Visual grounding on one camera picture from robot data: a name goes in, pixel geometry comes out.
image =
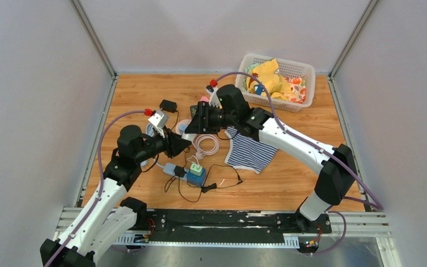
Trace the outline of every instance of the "laundry basket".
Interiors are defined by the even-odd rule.
[[[240,69],[238,71],[244,71],[250,65],[255,63],[263,63],[268,60],[273,59],[273,57],[260,56],[256,54],[247,54],[241,61]],[[294,103],[285,100],[272,99],[274,107],[281,110],[288,110],[292,112],[298,112],[304,107],[309,107],[312,105],[312,100],[314,99],[315,94],[315,69],[304,63],[295,62],[292,60],[283,60],[282,58],[276,58],[277,63],[279,64],[279,71],[284,77],[295,78],[307,76],[306,90],[305,90],[305,101],[302,104]],[[243,96],[246,101],[250,103],[255,103],[263,106],[269,106],[269,101],[266,96],[259,96],[253,93],[244,91],[243,81],[245,79],[244,75],[237,75],[235,80],[235,86],[240,88],[243,92]]]

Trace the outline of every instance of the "red connector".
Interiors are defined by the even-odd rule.
[[[151,115],[153,115],[153,111],[152,111],[152,110],[150,110],[149,108],[146,108],[146,109],[145,109],[145,115],[146,115],[146,116],[151,116]]]
[[[215,80],[210,81],[210,86],[215,87],[217,86],[219,83]]]

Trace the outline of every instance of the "wooden tabletop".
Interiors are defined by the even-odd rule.
[[[202,96],[208,96],[205,86],[219,75],[120,75],[107,116],[106,125],[118,115],[132,110],[144,110],[145,108],[157,109],[163,99],[177,103],[179,120],[190,118],[189,107],[197,104]],[[235,76],[226,77],[219,84],[235,83]],[[344,143],[340,122],[336,114],[333,99],[328,87],[326,76],[317,76],[315,85],[315,97],[308,108],[299,112],[278,110],[279,118],[287,125],[323,143],[338,147]],[[170,119],[167,127],[172,127],[176,121],[176,115],[168,113]],[[112,150],[117,146],[120,129],[126,125],[138,125],[142,131],[148,123],[148,117],[140,114],[129,115],[117,121],[107,132],[102,143],[103,167],[109,163]],[[202,143],[204,150],[209,150],[213,141]],[[200,164],[208,169],[212,164],[225,165],[224,160],[229,151],[230,142],[220,140],[220,150],[212,156],[206,156]],[[195,153],[191,146],[189,157]],[[159,162],[164,165],[171,162],[183,166],[185,158],[183,153],[174,159],[168,159],[160,154]],[[144,201],[149,208],[173,208],[173,209],[229,209],[229,210],[296,210],[314,189],[317,175],[314,174],[299,160],[289,156],[283,151],[278,151],[271,163],[260,173],[255,174],[249,170],[238,170],[245,181],[228,189],[211,190],[201,195],[197,203],[184,200],[196,200],[200,189],[189,187],[188,184],[176,180],[168,192],[164,187],[170,176],[163,173],[158,166],[149,172],[142,173],[132,186],[127,196]],[[237,176],[232,168],[213,167],[206,185],[216,182],[222,186],[233,185]],[[87,185],[87,191],[83,204],[94,193],[100,180],[95,160],[91,177]],[[360,198],[356,183],[350,189],[348,196]],[[344,200],[335,210],[340,211],[364,211],[362,204]]]

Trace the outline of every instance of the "blue and white striped cloth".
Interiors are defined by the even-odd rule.
[[[236,134],[236,129],[228,127],[225,134],[231,138]],[[253,140],[240,134],[230,139],[230,150],[225,158],[225,163],[235,169],[245,169],[259,174],[277,152],[277,148]]]

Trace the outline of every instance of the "white wall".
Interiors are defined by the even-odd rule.
[[[237,71],[247,53],[329,72],[368,0],[81,0],[118,72]]]
[[[41,266],[110,82],[69,1],[0,1],[0,266]]]
[[[380,1],[336,81],[402,264],[427,266],[427,1]]]

